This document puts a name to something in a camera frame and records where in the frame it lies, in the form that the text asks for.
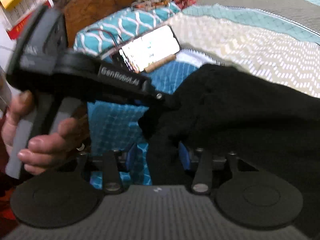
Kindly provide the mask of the person's left hand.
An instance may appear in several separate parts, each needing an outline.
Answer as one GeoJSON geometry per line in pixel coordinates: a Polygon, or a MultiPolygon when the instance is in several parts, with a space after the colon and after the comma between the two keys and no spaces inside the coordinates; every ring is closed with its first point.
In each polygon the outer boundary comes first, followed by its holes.
{"type": "MultiPolygon", "coordinates": [[[[33,109],[33,96],[30,91],[14,96],[7,110],[1,130],[7,155],[11,155],[14,137],[19,121],[33,109]]],[[[87,107],[80,106],[71,116],[62,120],[57,131],[50,135],[38,135],[29,140],[28,146],[18,153],[24,169],[32,175],[63,163],[72,150],[82,147],[89,138],[87,107]]]]}

